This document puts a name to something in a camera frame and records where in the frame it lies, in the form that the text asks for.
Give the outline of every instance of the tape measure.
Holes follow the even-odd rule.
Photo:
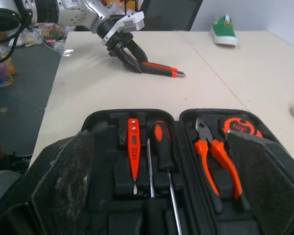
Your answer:
[[[262,133],[255,127],[255,125],[243,116],[226,117],[220,122],[220,128],[224,135],[228,131],[240,131],[243,133],[263,137]]]

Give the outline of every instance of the screwdriver shaft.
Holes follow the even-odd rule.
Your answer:
[[[137,194],[137,186],[136,186],[136,179],[134,179],[134,188],[133,188],[133,194]]]
[[[177,227],[177,233],[178,235],[182,235],[182,228],[181,228],[181,222],[180,222],[180,216],[178,215],[177,205],[176,205],[176,199],[171,179],[171,173],[168,171],[168,177],[169,177],[169,185],[170,185],[170,193],[171,193],[171,199],[173,204],[173,210],[174,210],[174,216],[176,221],[176,227]]]
[[[148,171],[149,171],[149,182],[150,182],[150,197],[155,197],[155,190],[153,187],[153,172],[152,172],[152,162],[151,162],[151,151],[150,151],[150,139],[147,140],[147,156],[148,156]]]

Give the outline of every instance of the white sole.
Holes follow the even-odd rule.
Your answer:
[[[239,39],[237,37],[231,37],[231,36],[217,36],[214,32],[214,30],[211,27],[210,33],[213,37],[214,43],[216,44],[224,44],[224,45],[232,45],[236,46],[239,42]]]

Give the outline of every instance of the green shoe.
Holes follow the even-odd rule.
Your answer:
[[[234,27],[230,15],[221,17],[215,21],[210,30],[216,44],[236,46],[239,39],[235,36]]]

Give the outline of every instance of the gray floor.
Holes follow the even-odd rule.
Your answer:
[[[59,65],[60,55],[36,45],[12,55],[18,71],[13,85],[0,89],[0,147],[8,154],[31,154]]]

